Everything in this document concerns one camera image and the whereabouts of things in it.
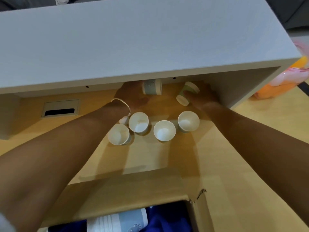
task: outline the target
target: cardboard box flap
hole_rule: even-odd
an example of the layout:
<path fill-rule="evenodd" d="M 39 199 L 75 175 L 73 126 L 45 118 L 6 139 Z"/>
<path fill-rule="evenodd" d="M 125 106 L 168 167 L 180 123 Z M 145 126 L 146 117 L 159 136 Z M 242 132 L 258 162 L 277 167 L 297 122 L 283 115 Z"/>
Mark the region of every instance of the cardboard box flap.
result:
<path fill-rule="evenodd" d="M 214 225 L 208 209 L 206 190 L 202 189 L 196 199 L 191 201 L 191 208 L 188 207 L 189 216 L 193 231 L 214 232 Z"/>
<path fill-rule="evenodd" d="M 64 189 L 41 227 L 180 200 L 189 198 L 174 168 L 76 183 Z"/>

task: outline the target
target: white paper cup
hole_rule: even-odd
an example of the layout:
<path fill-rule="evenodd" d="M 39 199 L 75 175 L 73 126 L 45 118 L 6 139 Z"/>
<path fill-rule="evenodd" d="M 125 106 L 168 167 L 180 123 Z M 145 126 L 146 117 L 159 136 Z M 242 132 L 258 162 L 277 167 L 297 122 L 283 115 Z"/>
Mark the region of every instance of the white paper cup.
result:
<path fill-rule="evenodd" d="M 124 116 L 119 120 L 119 124 L 128 125 L 129 124 L 129 116 Z"/>
<path fill-rule="evenodd" d="M 169 141 L 175 136 L 175 134 L 175 125 L 168 120 L 161 120 L 154 126 L 154 135 L 160 141 Z"/>
<path fill-rule="evenodd" d="M 183 133 L 196 130 L 200 125 L 200 119 L 197 114 L 192 111 L 184 111 L 178 117 L 178 128 Z"/>
<path fill-rule="evenodd" d="M 130 131 L 123 124 L 115 124 L 107 134 L 107 138 L 111 144 L 116 146 L 126 145 L 131 141 Z"/>
<path fill-rule="evenodd" d="M 183 106 L 187 106 L 189 105 L 190 103 L 190 100 L 186 98 L 186 96 L 184 95 L 184 91 L 187 90 L 187 91 L 191 91 L 192 93 L 199 93 L 200 90 L 199 88 L 193 84 L 192 82 L 189 82 L 187 81 L 185 84 L 184 84 L 184 87 L 182 88 L 182 90 L 179 92 L 179 94 L 176 96 L 176 100 Z"/>
<path fill-rule="evenodd" d="M 137 134 L 144 134 L 148 130 L 149 119 L 143 112 L 134 113 L 129 120 L 129 128 Z"/>
<path fill-rule="evenodd" d="M 162 95 L 162 82 L 160 79 L 144 81 L 142 85 L 143 94 Z"/>

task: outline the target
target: white cord bracelet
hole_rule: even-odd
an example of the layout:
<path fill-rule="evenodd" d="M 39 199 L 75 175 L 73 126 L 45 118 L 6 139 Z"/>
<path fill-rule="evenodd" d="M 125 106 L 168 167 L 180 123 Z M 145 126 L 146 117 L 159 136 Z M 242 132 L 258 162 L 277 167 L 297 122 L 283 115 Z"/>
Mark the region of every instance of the white cord bracelet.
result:
<path fill-rule="evenodd" d="M 120 98 L 113 98 L 113 99 L 111 100 L 111 102 L 112 102 L 112 101 L 114 101 L 114 100 L 119 100 L 119 101 L 122 101 L 124 104 L 126 104 L 126 105 L 127 105 L 127 107 L 129 108 L 129 114 L 128 114 L 128 116 L 130 116 L 130 115 L 131 115 L 131 109 L 130 109 L 129 105 L 128 105 L 125 101 L 123 101 L 123 100 L 122 100 L 122 99 L 120 99 Z"/>

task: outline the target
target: hand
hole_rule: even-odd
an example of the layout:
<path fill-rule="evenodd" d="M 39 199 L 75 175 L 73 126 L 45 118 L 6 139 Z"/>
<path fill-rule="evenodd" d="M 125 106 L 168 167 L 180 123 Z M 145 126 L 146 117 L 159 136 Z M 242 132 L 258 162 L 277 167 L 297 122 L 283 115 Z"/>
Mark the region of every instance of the hand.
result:
<path fill-rule="evenodd" d="M 142 97 L 141 86 L 144 81 L 124 82 L 120 89 L 117 90 L 114 98 L 120 98 L 125 101 L 131 109 L 131 114 L 137 112 L 137 109 L 147 104 L 149 98 Z"/>
<path fill-rule="evenodd" d="M 201 86 L 200 92 L 194 94 L 190 91 L 185 90 L 184 95 L 191 101 L 192 105 L 197 109 L 203 110 L 207 105 L 217 103 L 219 104 L 218 96 L 214 91 L 211 90 L 209 84 L 203 84 Z"/>

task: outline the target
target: wooden floor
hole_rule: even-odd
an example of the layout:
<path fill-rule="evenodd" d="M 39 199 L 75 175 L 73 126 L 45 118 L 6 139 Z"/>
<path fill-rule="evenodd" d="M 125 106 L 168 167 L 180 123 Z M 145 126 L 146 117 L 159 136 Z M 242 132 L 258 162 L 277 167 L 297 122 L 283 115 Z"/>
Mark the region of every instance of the wooden floor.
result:
<path fill-rule="evenodd" d="M 163 86 L 144 108 L 153 125 L 162 119 L 176 121 L 184 110 L 201 118 L 198 130 L 177 132 L 170 142 L 161 143 L 149 132 L 135 135 L 126 146 L 113 146 L 105 137 L 87 164 L 71 183 L 114 175 L 177 167 L 189 196 L 207 190 L 208 206 L 216 232 L 228 231 L 309 231 L 309 228 L 242 159 L 207 116 L 193 107 L 183 107 L 175 97 L 181 84 Z M 47 101 L 81 99 L 80 114 L 86 114 L 110 101 L 114 90 L 25 98 L 14 122 L 15 135 L 0 140 L 0 154 L 76 117 L 41 119 Z M 249 99 L 236 112 L 309 143 L 309 97 L 297 87 L 281 97 L 257 101 Z"/>

